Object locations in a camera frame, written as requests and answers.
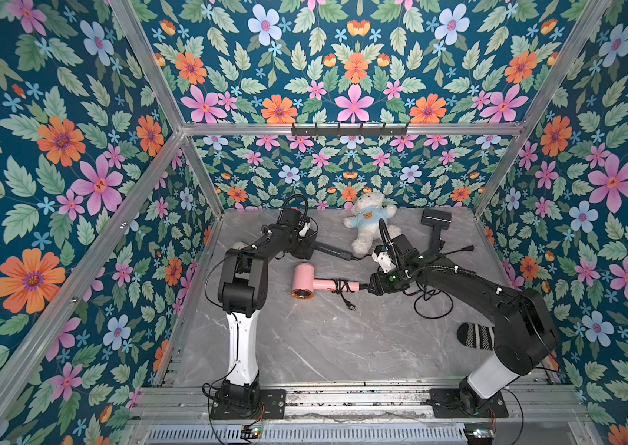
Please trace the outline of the pink hair dryer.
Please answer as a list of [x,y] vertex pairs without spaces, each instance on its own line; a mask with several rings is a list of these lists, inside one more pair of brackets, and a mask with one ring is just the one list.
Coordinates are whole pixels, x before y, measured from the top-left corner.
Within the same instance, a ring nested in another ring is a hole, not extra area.
[[316,291],[327,290],[336,295],[356,293],[365,289],[365,286],[356,281],[343,278],[317,278],[315,268],[310,263],[301,263],[295,267],[293,275],[292,296],[299,300],[311,299]]

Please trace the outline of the dark grey round hair dryer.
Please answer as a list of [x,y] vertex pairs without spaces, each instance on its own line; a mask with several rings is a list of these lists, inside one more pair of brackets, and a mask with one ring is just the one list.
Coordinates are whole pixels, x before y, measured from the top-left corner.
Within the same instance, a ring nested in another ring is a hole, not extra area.
[[354,254],[351,251],[343,250],[342,248],[338,248],[336,246],[321,243],[314,238],[306,240],[305,245],[308,247],[309,250],[318,251],[345,261],[352,261],[354,259]]

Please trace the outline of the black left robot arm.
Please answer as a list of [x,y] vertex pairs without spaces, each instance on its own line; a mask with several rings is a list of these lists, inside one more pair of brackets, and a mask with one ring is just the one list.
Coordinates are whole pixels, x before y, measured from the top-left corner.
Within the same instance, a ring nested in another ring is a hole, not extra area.
[[258,384],[258,318],[269,293],[270,263],[280,254],[309,259],[316,231],[306,211],[280,210],[272,224],[263,226],[258,238],[227,251],[218,285],[218,304],[229,328],[229,362],[224,380],[252,388]]

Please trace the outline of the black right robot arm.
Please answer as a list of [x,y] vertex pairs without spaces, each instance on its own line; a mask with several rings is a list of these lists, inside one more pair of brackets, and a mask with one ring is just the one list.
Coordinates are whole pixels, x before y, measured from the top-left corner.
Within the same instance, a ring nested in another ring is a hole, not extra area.
[[445,255],[421,253],[404,236],[383,235],[375,252],[383,257],[371,275],[369,293],[402,292],[411,284],[432,287],[463,301],[493,324],[493,353],[459,385],[459,404],[477,411],[504,387],[530,374],[560,342],[559,332],[541,294],[496,284],[462,268]]

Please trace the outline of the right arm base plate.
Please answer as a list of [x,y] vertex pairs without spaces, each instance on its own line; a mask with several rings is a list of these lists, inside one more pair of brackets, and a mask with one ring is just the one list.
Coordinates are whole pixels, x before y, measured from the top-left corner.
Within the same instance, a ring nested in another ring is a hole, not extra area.
[[425,401],[436,418],[508,418],[509,410],[500,392],[480,399],[471,389],[430,389]]

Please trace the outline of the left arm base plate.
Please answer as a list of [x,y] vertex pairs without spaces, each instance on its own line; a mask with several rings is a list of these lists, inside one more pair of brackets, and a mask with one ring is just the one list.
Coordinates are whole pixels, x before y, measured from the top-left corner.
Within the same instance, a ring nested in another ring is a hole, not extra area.
[[210,405],[209,414],[213,420],[283,420],[286,402],[287,392],[284,389],[262,389],[258,400],[245,406],[217,396]]

